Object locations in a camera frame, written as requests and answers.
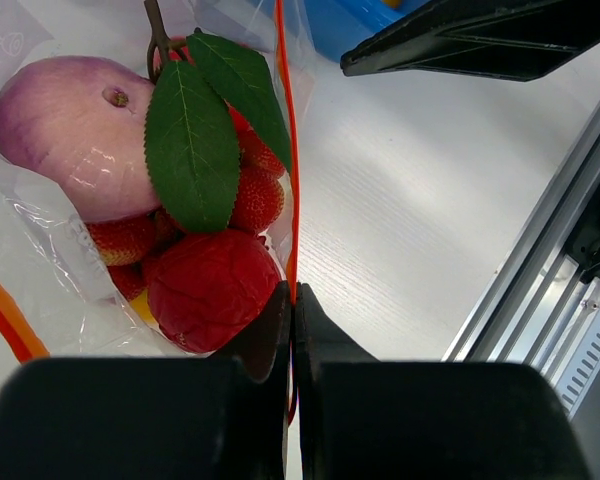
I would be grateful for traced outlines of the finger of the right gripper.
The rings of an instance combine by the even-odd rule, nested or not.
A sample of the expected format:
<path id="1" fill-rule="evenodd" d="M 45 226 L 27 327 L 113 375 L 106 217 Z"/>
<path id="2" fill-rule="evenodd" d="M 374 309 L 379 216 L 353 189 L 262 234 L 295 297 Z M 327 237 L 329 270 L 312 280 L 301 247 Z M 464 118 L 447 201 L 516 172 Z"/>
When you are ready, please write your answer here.
<path id="1" fill-rule="evenodd" d="M 597 1 L 428 1 L 344 53 L 344 75 L 420 70 L 529 82 L 600 43 Z"/>

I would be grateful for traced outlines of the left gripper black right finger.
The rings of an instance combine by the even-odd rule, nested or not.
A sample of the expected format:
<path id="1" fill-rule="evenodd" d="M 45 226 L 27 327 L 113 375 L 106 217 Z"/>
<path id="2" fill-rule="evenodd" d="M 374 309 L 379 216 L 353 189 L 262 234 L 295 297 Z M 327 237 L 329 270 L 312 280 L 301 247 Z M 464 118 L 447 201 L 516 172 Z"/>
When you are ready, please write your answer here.
<path id="1" fill-rule="evenodd" d="M 515 363 L 381 361 L 297 289 L 294 377 L 307 479 L 586 479 L 549 383 Z"/>

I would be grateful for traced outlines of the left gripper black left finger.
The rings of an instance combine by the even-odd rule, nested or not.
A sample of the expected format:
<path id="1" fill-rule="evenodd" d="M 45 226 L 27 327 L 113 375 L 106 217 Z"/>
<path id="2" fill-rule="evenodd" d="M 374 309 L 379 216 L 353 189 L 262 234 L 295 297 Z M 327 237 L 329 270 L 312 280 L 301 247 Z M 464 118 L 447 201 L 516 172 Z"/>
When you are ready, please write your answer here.
<path id="1" fill-rule="evenodd" d="M 281 479 L 289 287 L 206 358 L 37 360 L 0 391 L 0 479 Z"/>

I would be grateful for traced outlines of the red toy strawberry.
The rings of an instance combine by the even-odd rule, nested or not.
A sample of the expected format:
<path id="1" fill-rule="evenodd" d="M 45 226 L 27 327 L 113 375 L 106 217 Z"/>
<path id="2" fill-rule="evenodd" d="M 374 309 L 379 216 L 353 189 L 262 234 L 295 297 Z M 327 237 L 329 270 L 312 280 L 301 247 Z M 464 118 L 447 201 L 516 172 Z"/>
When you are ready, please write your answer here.
<path id="1" fill-rule="evenodd" d="M 244 329 L 282 280 L 265 237 L 234 229 L 187 235 L 143 269 L 160 331 L 196 354 L 220 349 Z"/>

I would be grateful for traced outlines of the clear zip top bag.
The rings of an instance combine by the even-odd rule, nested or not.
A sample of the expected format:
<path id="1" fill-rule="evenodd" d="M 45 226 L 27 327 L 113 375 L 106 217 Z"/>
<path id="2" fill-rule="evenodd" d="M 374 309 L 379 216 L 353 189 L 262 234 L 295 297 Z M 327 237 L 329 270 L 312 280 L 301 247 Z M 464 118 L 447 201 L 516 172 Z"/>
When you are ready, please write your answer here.
<path id="1" fill-rule="evenodd" d="M 264 230 L 282 275 L 297 275 L 297 118 L 315 53 L 301 1 L 163 1 L 163 23 L 203 37 L 214 89 L 280 158 L 281 215 Z M 60 354 L 166 353 L 114 287 L 117 246 L 95 224 L 146 222 L 164 201 L 191 226 L 231 185 L 190 175 L 154 192 L 144 127 L 152 33 L 139 1 L 0 1 L 0 339 L 21 363 Z"/>

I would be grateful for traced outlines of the red lychee toy bunch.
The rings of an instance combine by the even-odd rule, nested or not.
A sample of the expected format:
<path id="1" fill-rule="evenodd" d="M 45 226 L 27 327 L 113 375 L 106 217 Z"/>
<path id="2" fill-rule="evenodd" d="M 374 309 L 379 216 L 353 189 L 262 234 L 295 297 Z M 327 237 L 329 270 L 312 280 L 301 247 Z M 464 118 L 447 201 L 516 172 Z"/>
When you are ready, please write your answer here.
<path id="1" fill-rule="evenodd" d="M 239 146 L 229 110 L 235 108 L 277 156 L 299 195 L 298 135 L 289 67 L 284 4 L 274 4 L 275 65 L 227 38 L 195 29 L 180 61 L 170 50 L 158 2 L 144 4 L 151 26 L 146 58 L 162 70 L 144 123 L 144 155 L 151 183 L 167 212 L 185 229 L 226 228 L 240 177 Z"/>

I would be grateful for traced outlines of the purple toy onion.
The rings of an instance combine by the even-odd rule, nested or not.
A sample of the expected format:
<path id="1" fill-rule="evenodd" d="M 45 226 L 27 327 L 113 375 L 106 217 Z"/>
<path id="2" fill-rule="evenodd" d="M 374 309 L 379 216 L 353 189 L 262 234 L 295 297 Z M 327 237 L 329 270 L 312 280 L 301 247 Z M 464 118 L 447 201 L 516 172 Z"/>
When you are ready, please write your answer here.
<path id="1" fill-rule="evenodd" d="M 144 153 L 153 90 L 106 58 L 30 63 L 0 90 L 0 153 L 56 182 L 87 223 L 147 214 L 160 205 Z"/>

